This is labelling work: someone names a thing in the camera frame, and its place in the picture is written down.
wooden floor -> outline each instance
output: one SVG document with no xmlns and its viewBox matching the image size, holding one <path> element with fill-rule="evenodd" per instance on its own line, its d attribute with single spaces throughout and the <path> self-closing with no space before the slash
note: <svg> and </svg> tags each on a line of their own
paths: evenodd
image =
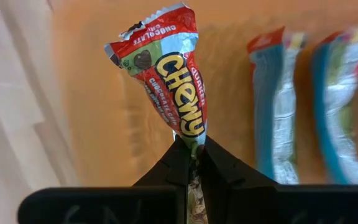
<svg viewBox="0 0 358 224">
<path fill-rule="evenodd" d="M 20 201 L 44 187 L 131 185 L 167 150 L 170 129 L 103 45 L 172 3 L 0 0 L 0 223 L 15 223 Z M 208 134 L 252 166 L 246 43 L 282 25 L 309 34 L 295 75 L 297 162 L 303 183 L 325 183 L 310 52 L 332 31 L 358 24 L 358 0 L 187 3 L 200 32 L 196 58 L 208 94 Z M 358 92 L 355 104 L 358 147 Z"/>
</svg>

orange background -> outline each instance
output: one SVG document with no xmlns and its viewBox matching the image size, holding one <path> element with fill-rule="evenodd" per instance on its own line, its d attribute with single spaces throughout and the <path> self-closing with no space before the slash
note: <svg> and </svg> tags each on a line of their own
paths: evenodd
<svg viewBox="0 0 358 224">
<path fill-rule="evenodd" d="M 53 61 L 70 125 L 76 168 L 85 185 L 131 185 L 172 143 L 144 89 L 118 69 L 103 45 L 174 1 L 68 1 L 53 15 Z M 200 39 L 196 60 L 208 99 L 208 134 L 255 166 L 252 80 L 246 45 L 282 25 L 308 34 L 295 71 L 296 149 L 302 183 L 324 183 L 312 112 L 311 49 L 358 24 L 358 0 L 209 0 L 186 2 Z M 358 91 L 355 102 L 358 147 Z"/>
</svg>

granola bar wrapper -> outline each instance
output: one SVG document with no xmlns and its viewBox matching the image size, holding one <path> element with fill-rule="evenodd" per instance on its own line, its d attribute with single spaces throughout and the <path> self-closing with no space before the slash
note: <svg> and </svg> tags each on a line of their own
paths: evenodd
<svg viewBox="0 0 358 224">
<path fill-rule="evenodd" d="M 336 32 L 313 52 L 314 115 L 326 167 L 335 184 L 358 184 L 352 99 L 358 86 L 358 27 Z"/>
<path fill-rule="evenodd" d="M 188 186 L 188 223 L 207 223 L 196 154 L 206 139 L 204 83 L 195 63 L 195 13 L 183 3 L 163 8 L 106 44 L 108 57 L 144 86 L 161 118 L 194 158 Z"/>
<path fill-rule="evenodd" d="M 305 34 L 284 27 L 248 43 L 254 86 L 258 170 L 280 184 L 298 184 L 295 166 L 293 85 L 296 56 Z"/>
</svg>

orange wall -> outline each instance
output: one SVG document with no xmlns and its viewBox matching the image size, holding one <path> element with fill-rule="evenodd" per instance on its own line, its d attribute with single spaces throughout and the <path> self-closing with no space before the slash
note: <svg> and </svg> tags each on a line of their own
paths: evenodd
<svg viewBox="0 0 358 224">
<path fill-rule="evenodd" d="M 172 143 L 144 89 L 109 61 L 103 45 L 174 1 L 70 1 L 53 16 L 53 55 L 76 166 L 86 185 L 131 185 Z M 246 44 L 282 25 L 308 33 L 297 63 L 296 148 L 303 183 L 326 182 L 311 109 L 312 47 L 358 24 L 358 0 L 188 1 L 200 39 L 196 58 L 208 97 L 208 134 L 254 166 L 252 82 Z M 356 94 L 358 147 L 358 92 Z"/>
</svg>

